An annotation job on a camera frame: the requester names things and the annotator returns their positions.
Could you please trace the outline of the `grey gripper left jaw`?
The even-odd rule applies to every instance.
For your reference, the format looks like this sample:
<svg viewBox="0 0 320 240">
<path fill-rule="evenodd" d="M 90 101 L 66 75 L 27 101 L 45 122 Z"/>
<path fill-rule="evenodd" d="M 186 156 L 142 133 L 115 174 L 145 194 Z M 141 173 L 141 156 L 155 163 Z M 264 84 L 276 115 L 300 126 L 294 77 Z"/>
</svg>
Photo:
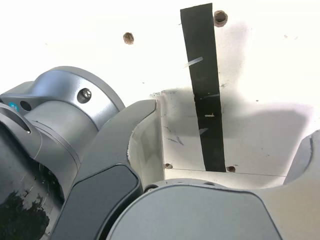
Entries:
<svg viewBox="0 0 320 240">
<path fill-rule="evenodd" d="M 145 187 L 164 178 L 160 105 L 141 100 L 116 114 L 93 140 L 51 239 L 105 239 Z"/>
</svg>

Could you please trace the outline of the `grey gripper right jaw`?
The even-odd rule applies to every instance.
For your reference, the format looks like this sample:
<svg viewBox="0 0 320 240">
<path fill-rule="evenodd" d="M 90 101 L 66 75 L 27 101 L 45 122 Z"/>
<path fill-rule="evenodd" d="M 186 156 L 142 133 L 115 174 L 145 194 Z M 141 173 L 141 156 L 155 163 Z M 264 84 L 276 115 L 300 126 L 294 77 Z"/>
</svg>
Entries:
<svg viewBox="0 0 320 240">
<path fill-rule="evenodd" d="M 119 216 L 109 240 L 317 240 L 320 133 L 304 138 L 281 186 L 232 189 L 172 184 L 145 193 Z"/>
</svg>

